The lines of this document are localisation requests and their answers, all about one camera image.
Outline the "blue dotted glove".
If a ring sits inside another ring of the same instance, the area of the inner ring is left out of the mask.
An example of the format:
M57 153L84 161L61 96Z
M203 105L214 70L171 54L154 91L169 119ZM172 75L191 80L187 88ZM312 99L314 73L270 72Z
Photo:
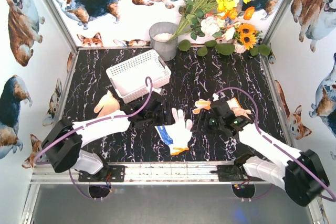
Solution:
M171 155L178 155L181 152L188 151L188 143L191 140L193 121L185 119L182 109L172 108L172 116L175 121L174 124L168 125L166 131L172 139L170 147Z
M173 139L169 136L164 125L155 126L156 131L158 132L161 140L167 146L173 145Z

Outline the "blue dotted glove front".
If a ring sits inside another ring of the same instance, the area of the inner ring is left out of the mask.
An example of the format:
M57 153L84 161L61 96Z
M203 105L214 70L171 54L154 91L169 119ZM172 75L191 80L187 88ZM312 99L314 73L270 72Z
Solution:
M167 146L173 145L173 139L169 136L164 125L155 126L156 131L158 132L161 140Z

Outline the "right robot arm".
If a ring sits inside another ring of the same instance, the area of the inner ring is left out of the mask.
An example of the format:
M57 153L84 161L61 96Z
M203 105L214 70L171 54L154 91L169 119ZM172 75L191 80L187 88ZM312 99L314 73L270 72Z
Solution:
M307 206L330 182L319 156L301 151L262 131L235 98L195 102L192 132L237 137L264 158L246 153L234 161L235 170L267 181L282 190L299 206Z

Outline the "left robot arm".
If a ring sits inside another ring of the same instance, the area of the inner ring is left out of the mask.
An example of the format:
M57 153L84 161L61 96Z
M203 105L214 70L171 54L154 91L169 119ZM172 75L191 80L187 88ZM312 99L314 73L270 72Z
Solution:
M55 173L71 168L96 175L103 170L103 161L82 148L102 137L133 129L146 129L173 124L171 104L156 92L144 101L133 101L100 118L82 122L62 119L44 139L41 147Z

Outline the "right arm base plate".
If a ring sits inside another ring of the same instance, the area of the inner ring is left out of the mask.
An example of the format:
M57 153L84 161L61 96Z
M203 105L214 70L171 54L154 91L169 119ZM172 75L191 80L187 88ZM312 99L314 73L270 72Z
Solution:
M235 165L217 165L215 170L210 171L216 174L220 182L243 182L251 179L252 182L259 182L261 179L248 176L241 168Z

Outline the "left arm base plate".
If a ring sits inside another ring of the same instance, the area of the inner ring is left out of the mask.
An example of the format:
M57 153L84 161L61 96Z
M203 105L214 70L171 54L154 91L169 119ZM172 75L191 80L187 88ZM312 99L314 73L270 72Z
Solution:
M123 165L109 165L91 175L87 172L80 171L79 182L124 182L125 166Z

